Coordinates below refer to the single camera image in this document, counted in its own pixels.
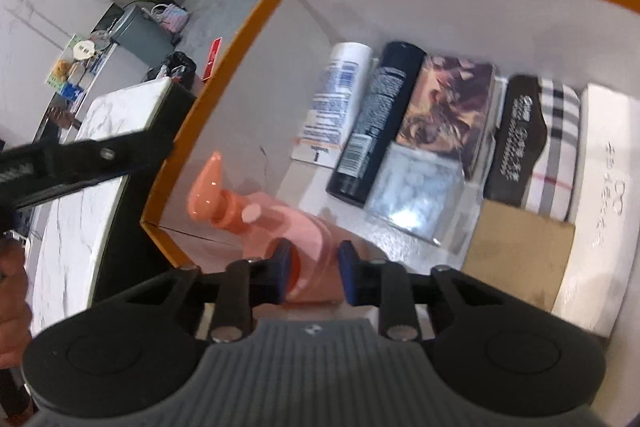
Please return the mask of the person left hand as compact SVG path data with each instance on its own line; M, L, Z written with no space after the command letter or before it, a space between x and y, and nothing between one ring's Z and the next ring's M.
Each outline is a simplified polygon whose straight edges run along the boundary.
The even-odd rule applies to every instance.
M1 239L0 365L12 369L21 364L30 340L32 310L26 301L28 277L25 253L15 239Z

